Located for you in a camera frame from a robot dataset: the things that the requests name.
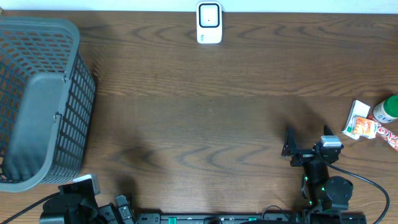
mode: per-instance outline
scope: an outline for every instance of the basket bottom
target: basket bottom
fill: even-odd
[[[29,80],[3,161],[7,179],[27,180],[43,166],[50,136],[57,134],[51,130],[63,85],[62,73],[40,73]]]

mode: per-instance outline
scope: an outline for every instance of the wire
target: wire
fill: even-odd
[[[352,172],[348,172],[347,170],[343,170],[343,169],[341,169],[341,168],[339,168],[339,167],[336,167],[336,166],[331,165],[328,161],[326,161],[326,160],[323,158],[323,156],[320,154],[320,152],[319,152],[319,156],[320,156],[322,162],[323,162],[324,164],[326,164],[328,167],[330,167],[330,168],[332,168],[332,169],[335,169],[335,170],[337,170],[337,171],[340,171],[340,172],[342,172],[342,173],[344,173],[344,174],[348,174],[348,175],[350,175],[350,176],[356,177],[356,178],[358,178],[359,180],[363,180],[363,181],[365,181],[365,182],[367,182],[367,183],[369,183],[369,184],[371,184],[371,185],[377,187],[379,190],[381,190],[381,192],[383,192],[384,196],[386,196],[386,206],[384,207],[383,212],[381,213],[380,217],[374,222],[374,224],[378,224],[379,222],[381,222],[381,220],[382,220],[382,219],[384,218],[384,216],[386,215],[386,213],[387,213],[387,211],[388,211],[388,208],[390,207],[390,196],[388,196],[387,191],[384,190],[384,188],[382,188],[382,187],[381,187],[380,185],[378,185],[377,183],[375,183],[375,182],[373,182],[373,181],[371,181],[371,180],[369,180],[369,179],[367,179],[367,178],[365,178],[365,177],[361,177],[361,176],[358,175],[358,174],[354,174],[354,173],[352,173]]]
[[[9,217],[8,219],[4,220],[1,224],[7,224],[7,223],[13,221],[14,219],[20,217],[22,214],[24,214],[25,212],[29,211],[30,209],[32,209],[32,208],[34,208],[34,207],[40,205],[41,203],[45,202],[46,200],[48,200],[48,199],[50,199],[50,198],[53,198],[53,197],[55,197],[55,196],[57,196],[57,195],[59,195],[59,194],[60,194],[60,192],[57,192],[57,193],[54,193],[54,194],[52,194],[52,195],[49,195],[49,196],[47,196],[47,197],[45,197],[45,198],[43,198],[43,199],[38,200],[36,203],[33,203],[33,204],[30,205],[29,207],[23,209],[22,211],[18,212],[17,214],[15,214],[15,215]]]
[[[290,218],[285,214],[285,212],[284,212],[279,206],[277,206],[277,205],[270,205],[270,206],[268,206],[268,207],[263,211],[263,213],[261,214],[261,218],[262,218],[262,219],[264,219],[264,215],[267,213],[268,209],[270,209],[270,208],[272,208],[272,207],[279,208],[279,210],[282,211],[282,213],[284,214],[284,216],[285,216],[288,220],[290,219]]]

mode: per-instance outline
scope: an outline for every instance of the white rectangular device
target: white rectangular device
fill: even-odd
[[[200,44],[218,44],[223,36],[221,4],[215,1],[197,5],[197,40]]]

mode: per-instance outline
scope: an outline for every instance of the basket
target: basket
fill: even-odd
[[[81,169],[95,83],[69,21],[0,17],[0,190],[64,183]]]

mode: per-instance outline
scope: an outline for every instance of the white button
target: white button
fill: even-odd
[[[202,27],[218,26],[218,6],[216,4],[202,4],[200,6],[200,25]]]

